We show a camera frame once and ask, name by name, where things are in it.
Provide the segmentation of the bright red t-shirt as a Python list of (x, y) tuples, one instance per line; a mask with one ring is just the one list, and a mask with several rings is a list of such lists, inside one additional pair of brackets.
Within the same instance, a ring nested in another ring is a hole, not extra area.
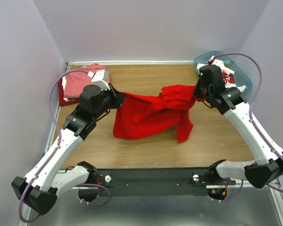
[(194, 96), (195, 90), (195, 86), (177, 84), (163, 87), (158, 96), (125, 93), (116, 112), (114, 137), (140, 139), (175, 126), (177, 141), (186, 141), (194, 126), (189, 110), (201, 101)]

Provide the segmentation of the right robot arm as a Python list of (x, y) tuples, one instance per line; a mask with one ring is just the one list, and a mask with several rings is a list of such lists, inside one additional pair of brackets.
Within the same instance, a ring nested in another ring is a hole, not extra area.
[(283, 149), (267, 134), (250, 111), (237, 87), (227, 88), (219, 66), (210, 64), (199, 69), (194, 96), (209, 108), (217, 109), (232, 123), (251, 150), (253, 161), (220, 160), (209, 167), (208, 180), (217, 185), (225, 178), (247, 180), (263, 188), (283, 174)]

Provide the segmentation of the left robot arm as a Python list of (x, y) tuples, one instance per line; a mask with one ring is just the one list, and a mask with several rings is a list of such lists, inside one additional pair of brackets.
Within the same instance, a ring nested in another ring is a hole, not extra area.
[(90, 186), (95, 181), (95, 168), (88, 163), (75, 166), (60, 178), (57, 173), (69, 155), (87, 138), (97, 121), (111, 109), (122, 106), (126, 95), (111, 84), (106, 89), (86, 86), (75, 110), (66, 117), (56, 141), (23, 178), (15, 177), (11, 186), (20, 200), (18, 212), (26, 204), (39, 215), (47, 214), (57, 198), (76, 185)]

